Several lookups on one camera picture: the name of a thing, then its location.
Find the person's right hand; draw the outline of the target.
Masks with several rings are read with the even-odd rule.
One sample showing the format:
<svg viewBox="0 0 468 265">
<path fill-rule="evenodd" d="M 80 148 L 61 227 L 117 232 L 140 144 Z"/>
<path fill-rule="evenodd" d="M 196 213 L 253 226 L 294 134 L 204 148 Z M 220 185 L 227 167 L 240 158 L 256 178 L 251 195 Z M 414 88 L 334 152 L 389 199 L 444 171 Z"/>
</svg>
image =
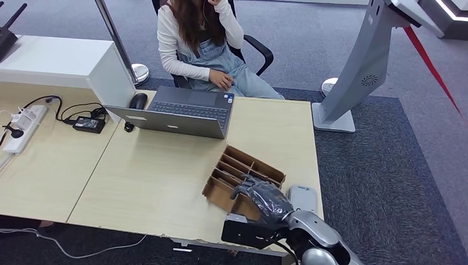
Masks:
<svg viewBox="0 0 468 265">
<path fill-rule="evenodd" d="M 216 85 L 220 90 L 228 91 L 235 80 L 224 72 L 210 69 L 209 81 Z"/>
</svg>

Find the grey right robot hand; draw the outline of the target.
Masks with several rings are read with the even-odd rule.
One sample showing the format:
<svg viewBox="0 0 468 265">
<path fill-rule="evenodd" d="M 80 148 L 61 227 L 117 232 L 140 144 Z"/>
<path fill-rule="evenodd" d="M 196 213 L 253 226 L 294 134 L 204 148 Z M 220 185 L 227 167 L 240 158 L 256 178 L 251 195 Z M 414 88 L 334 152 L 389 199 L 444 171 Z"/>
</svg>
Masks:
<svg viewBox="0 0 468 265">
<path fill-rule="evenodd" d="M 249 174 L 243 176 L 244 181 L 234 188 L 230 199 L 235 199 L 239 194 L 246 195 L 258 208 L 266 223 L 283 222 L 295 211 L 290 200 L 275 185 Z"/>
</svg>

